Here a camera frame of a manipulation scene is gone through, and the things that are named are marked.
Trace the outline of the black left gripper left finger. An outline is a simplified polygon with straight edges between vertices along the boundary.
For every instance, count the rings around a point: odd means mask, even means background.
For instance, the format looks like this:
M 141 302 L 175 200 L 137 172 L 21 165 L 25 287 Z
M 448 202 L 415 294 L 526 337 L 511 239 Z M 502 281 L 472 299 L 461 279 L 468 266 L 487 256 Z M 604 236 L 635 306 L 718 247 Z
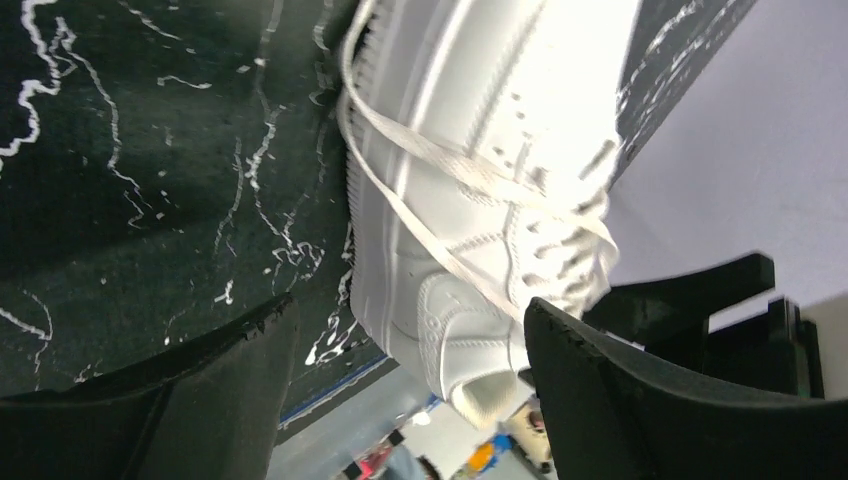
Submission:
M 5 479 L 262 479 L 300 338 L 283 294 L 65 391 L 1 401 Z

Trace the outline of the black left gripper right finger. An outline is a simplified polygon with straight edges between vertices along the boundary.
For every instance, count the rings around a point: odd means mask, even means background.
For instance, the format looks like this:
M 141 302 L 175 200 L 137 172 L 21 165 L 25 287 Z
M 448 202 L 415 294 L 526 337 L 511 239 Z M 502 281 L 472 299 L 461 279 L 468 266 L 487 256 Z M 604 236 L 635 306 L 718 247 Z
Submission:
M 843 479 L 847 403 L 715 379 L 550 303 L 525 313 L 531 373 L 562 479 Z

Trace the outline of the white sneaker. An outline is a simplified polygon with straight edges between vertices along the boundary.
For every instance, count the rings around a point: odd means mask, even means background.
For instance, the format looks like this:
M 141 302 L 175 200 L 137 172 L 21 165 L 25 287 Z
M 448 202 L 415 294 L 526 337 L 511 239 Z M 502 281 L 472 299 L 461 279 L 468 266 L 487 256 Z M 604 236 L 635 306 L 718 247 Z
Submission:
M 498 421 L 540 298 L 609 289 L 617 89 L 637 1 L 362 1 L 340 51 L 350 308 L 470 424 Z

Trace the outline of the white shoelace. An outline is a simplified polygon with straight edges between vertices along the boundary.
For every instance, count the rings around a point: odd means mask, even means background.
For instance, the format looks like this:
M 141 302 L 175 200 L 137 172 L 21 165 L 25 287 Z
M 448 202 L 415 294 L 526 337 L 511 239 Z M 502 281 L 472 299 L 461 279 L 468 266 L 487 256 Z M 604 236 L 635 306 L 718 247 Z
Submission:
M 342 131 L 352 161 L 426 253 L 505 314 L 520 317 L 537 297 L 581 316 L 609 292 L 609 272 L 619 258 L 604 222 L 618 142 L 607 139 L 590 149 L 588 163 L 573 171 L 547 167 L 547 159 L 560 160 L 565 152 L 551 127 L 530 124 L 524 95 L 501 124 L 481 123 L 491 138 L 481 153 L 433 140 L 381 114 L 367 102 L 363 82 L 387 39 L 387 20 L 379 2 L 362 2 L 342 47 L 342 102 L 348 108 Z M 439 173 L 462 198 L 505 208 L 499 237 L 508 253 L 506 270 L 495 274 L 488 263 L 471 259 L 473 251 L 494 242 L 494 234 L 451 241 L 426 222 L 410 197 L 389 186 L 368 162 L 356 128 L 372 130 L 416 165 Z

